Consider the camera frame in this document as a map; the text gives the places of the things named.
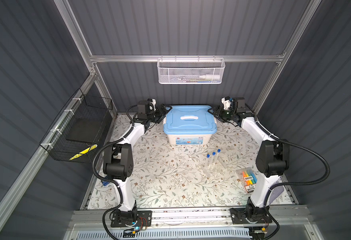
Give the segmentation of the blue plastic bin lid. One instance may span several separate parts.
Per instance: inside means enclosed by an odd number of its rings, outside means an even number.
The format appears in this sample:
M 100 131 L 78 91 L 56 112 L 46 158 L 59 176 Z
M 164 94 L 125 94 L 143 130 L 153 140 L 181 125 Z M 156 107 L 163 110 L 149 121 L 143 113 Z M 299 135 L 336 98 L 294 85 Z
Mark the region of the blue plastic bin lid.
M 208 112 L 208 105 L 172 106 L 164 118 L 163 128 L 168 135 L 215 134 L 217 124 Z

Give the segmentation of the white plastic storage bin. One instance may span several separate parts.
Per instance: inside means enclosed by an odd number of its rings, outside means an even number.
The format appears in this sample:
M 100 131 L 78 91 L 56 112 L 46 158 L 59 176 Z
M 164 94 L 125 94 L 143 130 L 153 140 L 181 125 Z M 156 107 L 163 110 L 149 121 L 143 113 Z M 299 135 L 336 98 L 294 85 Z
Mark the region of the white plastic storage bin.
M 213 134 L 200 135 L 168 135 L 169 144 L 171 145 L 206 145 Z

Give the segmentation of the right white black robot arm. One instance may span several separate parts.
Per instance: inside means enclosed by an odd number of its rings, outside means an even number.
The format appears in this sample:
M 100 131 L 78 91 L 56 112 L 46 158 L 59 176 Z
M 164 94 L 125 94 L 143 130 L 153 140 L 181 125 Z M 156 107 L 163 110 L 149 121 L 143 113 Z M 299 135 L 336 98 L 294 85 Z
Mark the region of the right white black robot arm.
M 218 121 L 222 123 L 235 123 L 241 127 L 259 145 L 255 160 L 256 169 L 259 172 L 255 189 L 248 198 L 243 212 L 239 212 L 239 219 L 246 219 L 251 224 L 258 221 L 271 222 L 267 214 L 270 200 L 271 187 L 278 183 L 280 176 L 289 166 L 289 146 L 277 141 L 258 120 L 256 113 L 245 103 L 243 97 L 221 99 L 222 105 L 214 106 L 208 110 Z

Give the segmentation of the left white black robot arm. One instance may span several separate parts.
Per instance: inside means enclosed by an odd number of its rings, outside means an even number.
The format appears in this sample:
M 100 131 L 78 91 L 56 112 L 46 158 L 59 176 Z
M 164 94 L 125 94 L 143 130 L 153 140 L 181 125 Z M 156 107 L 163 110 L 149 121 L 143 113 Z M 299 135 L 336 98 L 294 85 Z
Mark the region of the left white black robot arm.
M 154 99 L 139 101 L 126 111 L 130 128 L 118 140 L 106 144 L 103 150 L 103 173 L 107 181 L 115 185 L 119 195 L 119 203 L 114 210 L 115 220 L 137 221 L 137 204 L 129 183 L 134 170 L 133 147 L 150 126 L 164 120 L 171 109 L 171 106 L 164 104 L 157 107 Z

